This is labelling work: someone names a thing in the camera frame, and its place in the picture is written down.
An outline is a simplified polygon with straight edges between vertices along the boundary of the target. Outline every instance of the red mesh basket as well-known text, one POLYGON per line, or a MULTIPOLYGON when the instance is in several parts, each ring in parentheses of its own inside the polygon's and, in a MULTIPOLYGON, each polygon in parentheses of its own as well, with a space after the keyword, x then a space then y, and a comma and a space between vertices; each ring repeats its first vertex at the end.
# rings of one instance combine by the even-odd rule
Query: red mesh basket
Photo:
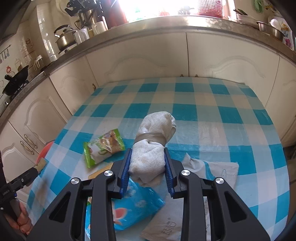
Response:
POLYGON ((197 14, 203 16, 210 16, 222 18, 222 0, 198 0, 197 14))

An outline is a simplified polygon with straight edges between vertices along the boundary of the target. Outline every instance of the white cloth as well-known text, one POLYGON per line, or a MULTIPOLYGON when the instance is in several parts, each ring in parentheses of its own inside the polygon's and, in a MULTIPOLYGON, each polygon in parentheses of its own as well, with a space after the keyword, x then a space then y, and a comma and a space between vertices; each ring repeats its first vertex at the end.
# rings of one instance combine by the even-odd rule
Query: white cloth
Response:
MULTIPOLYGON (((136 137, 143 133, 162 133, 168 142, 176 132, 175 118, 166 111, 145 116, 136 137)), ((129 174, 143 187, 159 185, 165 171, 164 146, 141 140, 133 145, 129 174)))
MULTIPOLYGON (((188 154, 182 161, 184 169, 194 172, 199 177, 223 177, 234 188, 239 165, 232 162, 207 162, 192 159, 188 154)), ((211 241, 210 214, 207 198, 204 197, 207 241, 211 241)), ((141 237, 149 241, 179 241, 181 238, 183 217, 183 198, 172 199, 166 196, 164 207, 154 216, 141 237)))

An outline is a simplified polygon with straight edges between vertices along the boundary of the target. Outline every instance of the table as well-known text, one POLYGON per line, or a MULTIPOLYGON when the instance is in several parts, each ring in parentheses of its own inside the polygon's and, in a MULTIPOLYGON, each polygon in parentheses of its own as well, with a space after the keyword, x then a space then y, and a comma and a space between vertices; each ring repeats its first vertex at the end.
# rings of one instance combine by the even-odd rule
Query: table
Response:
MULTIPOLYGON (((285 227, 289 208, 289 177, 279 137, 263 105, 246 85, 212 78, 152 78, 108 83, 77 110, 46 155, 49 162, 36 178, 28 198, 35 223, 72 177, 82 180, 108 162, 88 169, 82 143, 118 128, 132 147, 142 119, 168 111, 177 131, 166 145, 173 159, 185 153, 204 161, 237 162, 235 191, 274 240, 285 227)), ((120 232, 123 239, 139 234, 148 221, 120 232)))

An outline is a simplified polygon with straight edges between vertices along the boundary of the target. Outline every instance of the cabinet knob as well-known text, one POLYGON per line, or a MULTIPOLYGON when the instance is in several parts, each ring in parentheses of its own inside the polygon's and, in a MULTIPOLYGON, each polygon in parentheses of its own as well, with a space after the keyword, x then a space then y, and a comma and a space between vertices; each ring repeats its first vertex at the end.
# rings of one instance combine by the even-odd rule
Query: cabinet knob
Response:
POLYGON ((32 155, 34 155, 34 152, 32 150, 30 150, 29 147, 27 147, 22 141, 20 141, 20 144, 28 151, 30 152, 32 155))
POLYGON ((34 142, 32 142, 30 139, 29 139, 29 137, 26 135, 26 134, 24 134, 24 137, 35 147, 35 148, 38 148, 38 146, 37 145, 35 145, 34 144, 34 142))

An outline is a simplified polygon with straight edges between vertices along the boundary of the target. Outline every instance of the white mug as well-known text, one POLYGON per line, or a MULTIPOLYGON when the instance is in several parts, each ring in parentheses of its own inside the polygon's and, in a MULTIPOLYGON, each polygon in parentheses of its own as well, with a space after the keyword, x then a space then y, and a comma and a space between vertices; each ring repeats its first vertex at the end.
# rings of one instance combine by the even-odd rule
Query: white mug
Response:
POLYGON ((91 28, 93 29, 95 35, 107 31, 105 23, 103 21, 93 24, 91 28))
POLYGON ((76 33, 74 33, 74 39, 77 44, 81 44, 85 40, 89 39, 89 33, 87 32, 86 28, 78 30, 76 33))

